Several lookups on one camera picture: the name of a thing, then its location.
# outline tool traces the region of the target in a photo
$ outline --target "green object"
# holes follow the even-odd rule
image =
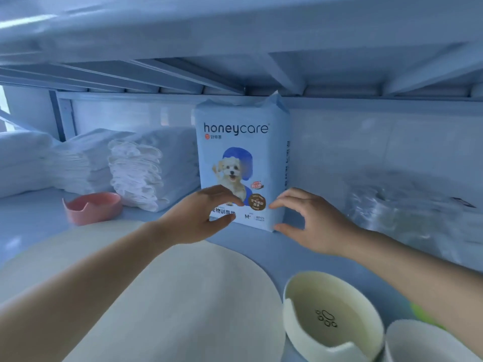
[[[438,328],[441,328],[443,330],[446,330],[446,328],[436,322],[431,316],[429,316],[425,310],[423,310],[419,305],[413,304],[411,302],[411,310],[414,313],[414,316],[416,316],[420,321],[431,324],[431,325],[436,325]]]

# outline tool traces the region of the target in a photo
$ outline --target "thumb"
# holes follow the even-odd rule
[[[286,223],[278,223],[274,226],[274,229],[292,238],[296,242],[300,242],[302,239],[303,230],[287,225]]]
[[[208,223],[208,232],[209,236],[214,235],[220,230],[223,230],[226,226],[228,226],[233,220],[235,219],[234,214],[225,215],[216,219],[214,221],[209,221]]]

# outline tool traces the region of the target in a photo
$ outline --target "brown circular badge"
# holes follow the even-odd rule
[[[248,197],[248,204],[255,211],[262,211],[267,205],[267,201],[260,194],[252,194]]]

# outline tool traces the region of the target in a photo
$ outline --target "paw print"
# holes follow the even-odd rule
[[[337,328],[337,323],[335,322],[335,316],[332,315],[329,311],[327,310],[316,310],[315,313],[317,314],[317,319],[320,320],[321,322],[324,322],[324,325],[327,327],[333,326],[334,328]]]

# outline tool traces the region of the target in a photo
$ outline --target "white round mat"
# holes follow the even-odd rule
[[[0,303],[135,230],[138,221],[81,226],[0,269]],[[65,362],[278,362],[285,331],[279,293],[253,261],[202,241],[157,257]]]

